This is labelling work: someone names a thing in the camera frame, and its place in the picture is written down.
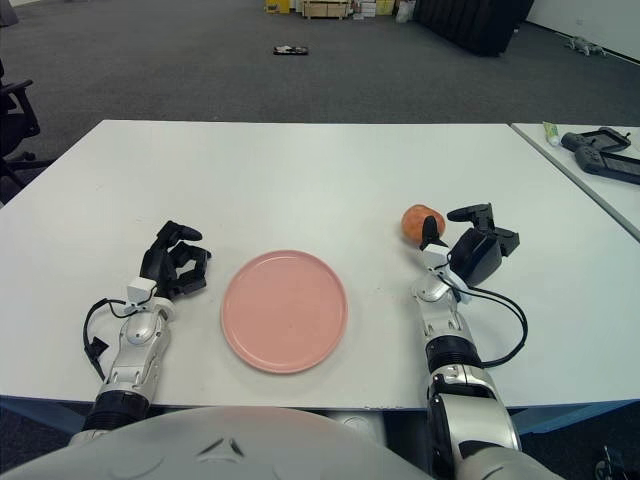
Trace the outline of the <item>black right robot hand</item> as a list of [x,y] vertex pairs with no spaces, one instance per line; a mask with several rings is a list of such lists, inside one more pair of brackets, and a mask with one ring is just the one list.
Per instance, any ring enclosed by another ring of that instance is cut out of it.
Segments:
[[489,278],[519,245],[517,232],[497,227],[490,203],[476,204],[447,214],[452,222],[470,222],[472,226],[451,248],[441,239],[434,215],[421,226],[419,249],[428,268],[475,287]]

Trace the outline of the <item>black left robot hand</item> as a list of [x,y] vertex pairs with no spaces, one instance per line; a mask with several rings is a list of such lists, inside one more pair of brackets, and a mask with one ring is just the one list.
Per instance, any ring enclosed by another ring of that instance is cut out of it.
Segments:
[[145,252],[139,276],[156,282],[157,297],[174,299],[206,287],[206,270],[210,251],[190,241],[200,241],[196,229],[167,221]]

